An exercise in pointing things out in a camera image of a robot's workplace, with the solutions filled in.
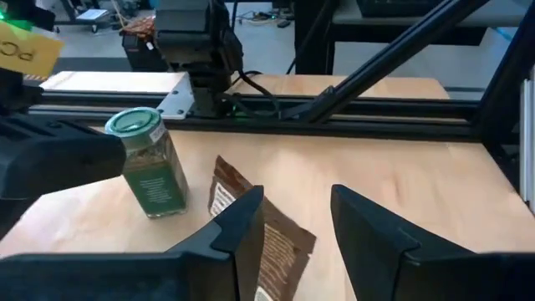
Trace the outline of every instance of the black machine part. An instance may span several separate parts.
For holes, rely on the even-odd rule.
[[[66,120],[0,119],[0,199],[24,200],[121,174],[120,138]]]
[[[186,71],[195,115],[218,117],[231,108],[218,97],[243,69],[242,44],[231,30],[221,0],[161,0],[156,9],[155,43],[175,71]]]
[[[535,255],[476,254],[341,185],[334,232],[362,301],[533,300]]]
[[[165,253],[23,254],[0,261],[6,300],[253,300],[263,250],[255,186]]]
[[[13,20],[27,20],[33,26],[44,30],[54,29],[54,13],[35,5],[36,0],[0,0],[0,8],[5,5],[5,14]]]

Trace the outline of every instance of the black metal bar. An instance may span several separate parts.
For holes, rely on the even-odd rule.
[[[44,92],[44,105],[78,105],[100,107],[156,107],[166,94],[95,93],[95,92]],[[282,109],[311,103],[313,96],[278,95]],[[242,102],[252,110],[270,110],[272,103],[261,95],[244,94]],[[382,115],[469,120],[478,103],[461,99],[391,99],[360,97],[349,103],[340,114]]]
[[[520,120],[520,87],[534,64],[535,3],[532,2],[472,121],[484,142],[499,142]]]
[[[520,192],[520,160],[505,152],[499,143],[483,143],[487,152],[496,162],[503,175],[517,192]]]
[[[115,112],[82,110],[29,111],[31,115],[43,115],[59,120],[76,120],[89,125],[103,125]],[[476,142],[477,137],[467,122],[426,120],[336,120],[324,124],[304,124],[298,121],[259,122],[250,119],[201,119],[165,120],[172,130],[199,130],[239,132],[252,134],[318,135],[353,138],[394,140],[436,140]]]
[[[445,0],[337,85],[332,97],[319,99],[311,110],[303,114],[302,120],[310,123],[325,122],[351,99],[364,93],[488,1]]]

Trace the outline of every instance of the desk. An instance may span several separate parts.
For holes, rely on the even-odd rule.
[[[76,80],[92,76],[94,87],[161,92],[181,77],[60,76],[44,86],[87,88],[88,82],[78,85]],[[271,83],[272,92],[291,94],[329,84],[318,79],[261,76],[257,81]],[[384,79],[367,93],[405,96],[401,90],[410,91],[410,97],[446,94],[433,79]],[[334,183],[472,251],[535,251],[535,219],[482,145],[186,131],[171,135],[191,186],[188,214],[147,219],[119,177],[41,197],[0,242],[0,254],[166,250],[209,220],[206,205],[217,155],[252,183],[263,184],[279,209],[317,236],[295,300],[354,300],[329,210]]]

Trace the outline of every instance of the floor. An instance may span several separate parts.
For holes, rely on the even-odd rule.
[[[267,11],[268,3],[240,3],[238,14]],[[61,18],[60,6],[54,9]],[[513,35],[515,28],[502,28],[505,35]],[[117,32],[103,30],[92,34],[88,27],[63,26],[61,33],[47,33],[65,42],[62,58],[123,58],[125,52]],[[283,74],[294,56],[293,25],[277,28],[275,24],[237,24],[237,36],[244,48],[245,70],[255,69],[267,74]],[[496,70],[509,41],[495,30],[487,30],[483,42],[472,46],[428,46],[414,58],[400,66],[392,75],[400,77],[430,77],[446,87],[484,89]],[[334,73],[354,72],[377,54],[385,44],[337,43]],[[479,93],[451,92],[454,98],[478,99]]]

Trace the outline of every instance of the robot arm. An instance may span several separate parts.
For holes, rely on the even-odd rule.
[[[54,14],[35,1],[0,0],[0,8],[0,22],[54,26]],[[0,57],[0,238],[41,195],[119,176],[123,169],[119,138],[71,121],[24,114],[42,92],[23,85],[22,74],[2,68]]]
[[[222,0],[161,0],[156,9],[155,42],[174,71],[187,72],[195,98],[192,113],[224,114],[220,93],[243,69],[242,44],[231,30]]]

